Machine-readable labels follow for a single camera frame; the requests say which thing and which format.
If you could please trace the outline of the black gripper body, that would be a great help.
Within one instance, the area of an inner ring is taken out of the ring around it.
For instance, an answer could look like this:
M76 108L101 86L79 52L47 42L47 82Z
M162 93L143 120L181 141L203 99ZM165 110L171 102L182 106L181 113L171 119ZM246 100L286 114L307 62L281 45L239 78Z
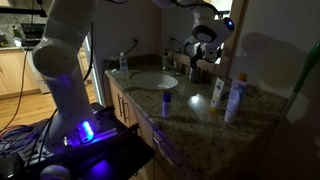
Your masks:
M221 58L222 48L220 45L211 48L206 43L202 43L194 37L189 37L185 41L184 52L190 58L190 66L196 68L198 60L215 64Z

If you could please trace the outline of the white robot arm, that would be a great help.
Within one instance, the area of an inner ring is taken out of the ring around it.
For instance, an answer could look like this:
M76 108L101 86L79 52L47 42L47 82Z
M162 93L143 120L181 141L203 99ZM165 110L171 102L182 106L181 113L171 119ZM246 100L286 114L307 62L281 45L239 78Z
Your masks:
M200 42L201 58L214 58L217 48L235 30L232 19L204 0L152 0L161 8L178 6L194 15L191 38ZM89 32L98 0L53 0L42 40L33 49L33 64L44 76L58 114L41 135L44 147L53 152L63 147L63 138L87 144L100 125L93 116L84 87L77 53Z

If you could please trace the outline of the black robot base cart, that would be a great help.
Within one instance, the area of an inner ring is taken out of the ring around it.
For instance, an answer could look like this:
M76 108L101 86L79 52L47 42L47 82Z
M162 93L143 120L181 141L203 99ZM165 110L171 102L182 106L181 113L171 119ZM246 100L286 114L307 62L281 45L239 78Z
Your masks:
M113 107L92 105L102 129L87 144L69 141L55 154L8 155L0 160L0 180L128 180L155 154L139 126L123 125Z

